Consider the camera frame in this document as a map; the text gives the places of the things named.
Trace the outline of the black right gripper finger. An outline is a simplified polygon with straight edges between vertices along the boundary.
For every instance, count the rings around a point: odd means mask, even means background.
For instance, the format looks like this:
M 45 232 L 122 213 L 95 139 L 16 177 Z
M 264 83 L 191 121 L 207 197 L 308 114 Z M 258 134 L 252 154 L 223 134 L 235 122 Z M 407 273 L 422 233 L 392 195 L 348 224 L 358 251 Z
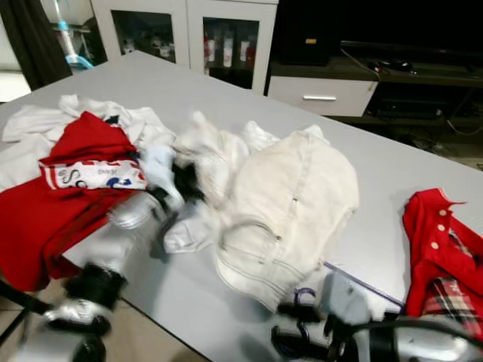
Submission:
M 327 315 L 314 304 L 283 302 L 279 304 L 279 314 L 296 321 L 324 321 Z
M 327 361 L 328 347 L 311 342 L 293 333 L 272 332 L 272 347 L 289 360 L 310 359 Z

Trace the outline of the purple plastic clothes hanger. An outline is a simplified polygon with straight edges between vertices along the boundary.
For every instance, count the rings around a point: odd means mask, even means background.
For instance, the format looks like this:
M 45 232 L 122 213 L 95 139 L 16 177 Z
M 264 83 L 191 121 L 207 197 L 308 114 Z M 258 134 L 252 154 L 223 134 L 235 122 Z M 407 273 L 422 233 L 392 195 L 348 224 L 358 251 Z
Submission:
M 375 287 L 362 282 L 362 280 L 360 280 L 358 277 L 348 275 L 348 273 L 344 270 L 334 268 L 334 266 L 329 265 L 329 263 L 325 263 L 321 268 L 318 268 L 311 273 L 311 275 L 308 276 L 303 282 L 298 283 L 287 296 L 282 297 L 282 299 L 279 301 L 279 304 L 283 302 L 296 302 L 314 304 L 318 306 L 318 299 L 320 299 L 321 294 L 321 284 L 323 284 L 323 279 L 325 276 L 331 272 L 344 273 L 345 276 L 352 280 L 356 287 L 365 293 L 365 298 L 369 304 L 369 309 L 372 314 L 372 321 L 370 321 L 370 323 L 393 321 L 401 317 L 401 304 L 398 300 L 395 300 L 393 297 L 387 296 L 387 294 L 375 289 Z M 331 336 L 328 335 L 328 325 L 325 323 L 325 321 L 296 321 L 294 318 L 281 316 L 279 314 L 279 304 L 277 305 L 276 313 L 281 318 L 281 321 L 276 325 L 276 327 L 273 327 L 272 330 L 270 330 L 270 345 L 272 344 L 272 332 L 283 332 L 300 335 L 303 338 L 307 338 L 311 342 L 316 342 L 316 344 L 329 347 L 329 344 L 331 343 Z M 362 342 L 362 336 L 367 336 L 370 338 L 371 335 L 372 334 L 369 332 L 358 332 L 358 334 L 355 335 L 355 338 L 358 339 L 358 342 Z M 310 360 L 307 358 L 294 359 L 294 361 L 323 362 Z

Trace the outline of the cream denim jacket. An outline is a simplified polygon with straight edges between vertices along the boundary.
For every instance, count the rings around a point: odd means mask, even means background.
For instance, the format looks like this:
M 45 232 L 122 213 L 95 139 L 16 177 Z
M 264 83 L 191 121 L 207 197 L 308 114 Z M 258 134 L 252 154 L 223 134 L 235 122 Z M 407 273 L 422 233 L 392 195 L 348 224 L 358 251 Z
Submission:
M 229 189 L 215 244 L 220 278 L 276 311 L 321 268 L 359 204 L 355 168 L 317 125 L 259 149 Z

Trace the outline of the red sweater with white band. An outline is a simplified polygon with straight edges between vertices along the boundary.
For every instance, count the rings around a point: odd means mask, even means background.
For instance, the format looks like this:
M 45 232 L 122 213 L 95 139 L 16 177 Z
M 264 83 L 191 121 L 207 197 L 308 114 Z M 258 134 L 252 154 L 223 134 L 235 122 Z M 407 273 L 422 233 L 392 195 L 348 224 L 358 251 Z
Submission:
M 0 269 L 14 289 L 39 292 L 76 275 L 63 253 L 147 186 L 134 152 L 118 125 L 83 112 L 38 160 L 38 176 L 1 192 Z

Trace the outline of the red polo shirt plaid trim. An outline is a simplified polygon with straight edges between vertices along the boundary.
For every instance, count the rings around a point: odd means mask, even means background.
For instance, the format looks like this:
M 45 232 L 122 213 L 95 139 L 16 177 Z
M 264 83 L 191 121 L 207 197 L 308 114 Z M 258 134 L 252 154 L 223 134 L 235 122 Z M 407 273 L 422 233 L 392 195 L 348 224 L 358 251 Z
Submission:
M 483 235 L 459 221 L 441 189 L 417 191 L 401 223 L 410 241 L 411 282 L 403 313 L 442 316 L 483 341 Z

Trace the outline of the white cabinet with glass doors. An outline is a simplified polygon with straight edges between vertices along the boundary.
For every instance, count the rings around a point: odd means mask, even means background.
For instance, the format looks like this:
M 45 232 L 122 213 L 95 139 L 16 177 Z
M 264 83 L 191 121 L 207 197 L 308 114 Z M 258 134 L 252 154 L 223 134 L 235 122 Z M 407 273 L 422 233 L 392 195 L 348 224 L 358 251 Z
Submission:
M 107 58 L 142 52 L 256 94 L 279 0 L 92 0 Z

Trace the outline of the white drawer unit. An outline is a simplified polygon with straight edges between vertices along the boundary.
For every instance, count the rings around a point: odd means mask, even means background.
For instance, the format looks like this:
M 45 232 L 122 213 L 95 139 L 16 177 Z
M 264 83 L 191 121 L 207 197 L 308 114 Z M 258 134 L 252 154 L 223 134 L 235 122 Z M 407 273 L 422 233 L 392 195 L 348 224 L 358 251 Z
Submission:
M 362 117 L 375 81 L 272 76 L 268 97 L 321 116 Z

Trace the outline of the white long-sleeve shirt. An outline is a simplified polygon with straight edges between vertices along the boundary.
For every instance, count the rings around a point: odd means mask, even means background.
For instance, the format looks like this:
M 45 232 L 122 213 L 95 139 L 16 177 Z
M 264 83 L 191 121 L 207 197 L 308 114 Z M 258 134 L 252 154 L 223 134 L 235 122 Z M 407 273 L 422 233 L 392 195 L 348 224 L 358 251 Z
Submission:
M 65 94 L 60 97 L 57 108 L 24 106 L 9 118 L 1 131 L 1 141 L 9 147 L 0 152 L 0 162 L 11 163 L 15 152 L 28 148 L 31 149 L 30 158 L 40 159 L 37 147 L 50 149 L 62 136 L 65 127 L 85 112 L 104 121 L 115 116 L 117 121 L 114 127 L 120 127 L 135 147 L 169 145 L 177 138 L 175 132 L 162 124 L 152 108 L 125 108 L 114 101 Z

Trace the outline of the tall black cabinet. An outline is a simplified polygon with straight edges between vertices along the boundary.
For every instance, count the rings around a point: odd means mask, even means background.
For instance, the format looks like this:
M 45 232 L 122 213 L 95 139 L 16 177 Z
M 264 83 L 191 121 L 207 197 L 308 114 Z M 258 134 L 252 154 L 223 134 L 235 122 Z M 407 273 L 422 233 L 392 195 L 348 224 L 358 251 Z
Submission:
M 483 69 L 483 0 L 279 0 L 272 50 L 287 65 L 336 55 L 373 70 Z

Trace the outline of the glass balcony door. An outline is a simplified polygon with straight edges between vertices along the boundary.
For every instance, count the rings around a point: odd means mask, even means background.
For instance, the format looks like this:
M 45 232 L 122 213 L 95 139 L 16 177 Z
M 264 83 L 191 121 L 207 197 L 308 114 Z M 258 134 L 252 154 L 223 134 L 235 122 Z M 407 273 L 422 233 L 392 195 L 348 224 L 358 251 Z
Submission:
M 32 89 L 22 73 L 7 70 L 0 72 L 0 103 L 19 99 L 31 92 Z

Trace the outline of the dark grey curtain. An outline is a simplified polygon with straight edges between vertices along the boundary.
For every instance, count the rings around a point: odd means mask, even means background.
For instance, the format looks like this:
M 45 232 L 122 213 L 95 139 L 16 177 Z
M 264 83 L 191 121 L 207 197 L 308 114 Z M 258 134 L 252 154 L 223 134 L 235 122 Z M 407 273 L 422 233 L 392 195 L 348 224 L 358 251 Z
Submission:
M 41 0 L 0 0 L 0 17 L 31 90 L 72 75 Z

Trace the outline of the black low TV bench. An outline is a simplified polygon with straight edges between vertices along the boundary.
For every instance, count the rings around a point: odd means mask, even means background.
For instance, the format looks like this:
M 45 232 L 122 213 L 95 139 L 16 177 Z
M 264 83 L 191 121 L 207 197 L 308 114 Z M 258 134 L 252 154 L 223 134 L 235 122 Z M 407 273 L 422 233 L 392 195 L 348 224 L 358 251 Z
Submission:
M 340 57 L 365 76 L 359 124 L 429 125 L 483 133 L 483 54 L 343 41 Z

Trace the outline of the clothes rack frame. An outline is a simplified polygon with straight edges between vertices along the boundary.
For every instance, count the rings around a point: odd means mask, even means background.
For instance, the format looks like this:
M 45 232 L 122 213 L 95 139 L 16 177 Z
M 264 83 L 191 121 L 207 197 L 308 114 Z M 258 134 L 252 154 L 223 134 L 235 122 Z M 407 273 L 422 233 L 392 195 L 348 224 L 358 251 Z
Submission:
M 55 304 L 51 304 L 38 297 L 31 296 L 25 292 L 14 289 L 6 281 L 0 280 L 0 297 L 1 299 L 10 300 L 12 303 L 20 305 L 23 309 L 35 314 L 45 314 L 56 308 Z

